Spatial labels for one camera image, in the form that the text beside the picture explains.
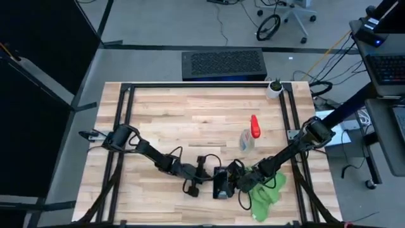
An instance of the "white pot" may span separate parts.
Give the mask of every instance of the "white pot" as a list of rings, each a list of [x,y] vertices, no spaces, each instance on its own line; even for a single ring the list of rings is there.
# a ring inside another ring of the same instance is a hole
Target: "white pot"
[[[279,90],[279,91],[274,91],[271,87],[270,87],[270,84],[271,84],[272,82],[270,82],[269,84],[268,84],[268,87],[267,87],[267,90],[266,90],[266,97],[267,98],[276,98],[276,97],[278,97],[278,95],[280,95],[280,93],[283,91],[283,89],[284,89],[284,87],[281,87],[281,90]]]

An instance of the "butcher block tabletop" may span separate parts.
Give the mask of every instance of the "butcher block tabletop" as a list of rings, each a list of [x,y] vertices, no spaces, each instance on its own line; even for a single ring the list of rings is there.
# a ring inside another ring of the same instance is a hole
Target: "butcher block tabletop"
[[[113,129],[121,84],[105,84],[95,129]],[[291,84],[302,124],[315,115],[309,86],[307,82]],[[223,166],[236,158],[245,166],[254,165],[287,146],[280,100],[267,99],[265,91],[265,87],[137,87],[130,125],[138,128],[141,136],[161,153],[169,153],[182,146],[182,163],[197,166],[197,156],[215,154],[221,158]],[[285,95],[290,125],[294,126],[287,93]],[[121,122],[125,116],[127,97],[124,98]],[[244,129],[250,127],[251,115],[258,118],[261,136],[256,139],[255,149],[245,154],[238,147],[239,137]],[[91,143],[90,147],[99,145],[101,141]],[[107,155],[103,148],[89,151],[73,221],[84,215],[101,192]],[[327,156],[310,151],[308,164],[315,193],[332,215],[341,220]],[[219,163],[214,156],[207,157],[204,164],[207,173],[213,175],[217,166]],[[184,179],[158,171],[145,156],[127,153],[114,223],[126,220],[127,224],[145,225],[284,225],[300,220],[290,161],[284,163],[279,172],[287,177],[280,190],[280,200],[271,207],[268,218],[259,223],[252,218],[250,211],[240,207],[237,194],[230,199],[213,199],[213,182],[209,181],[197,185],[199,196],[193,198],[182,191]],[[248,206],[247,196],[242,194],[241,198],[242,203]],[[110,199],[111,192],[106,199],[104,220],[107,219]],[[304,199],[306,213],[311,220],[305,192]]]

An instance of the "spray bottle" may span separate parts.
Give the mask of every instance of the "spray bottle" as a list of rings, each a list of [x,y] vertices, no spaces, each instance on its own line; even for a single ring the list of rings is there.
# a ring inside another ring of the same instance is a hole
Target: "spray bottle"
[[[254,148],[254,140],[260,137],[260,127],[255,115],[251,117],[251,128],[242,131],[239,139],[239,149],[248,153]]]

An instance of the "chair wheel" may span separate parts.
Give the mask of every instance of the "chair wheel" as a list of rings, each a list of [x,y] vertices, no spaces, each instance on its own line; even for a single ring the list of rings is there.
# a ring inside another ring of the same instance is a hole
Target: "chair wheel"
[[[373,190],[377,187],[377,185],[374,184],[373,180],[368,180],[365,182],[365,184],[366,184],[366,187],[371,190]]]

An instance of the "black grille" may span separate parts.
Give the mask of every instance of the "black grille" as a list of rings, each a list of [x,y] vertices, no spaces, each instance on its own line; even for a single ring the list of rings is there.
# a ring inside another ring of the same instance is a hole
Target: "black grille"
[[[191,55],[191,74],[240,73],[262,71],[257,51],[221,51]]]

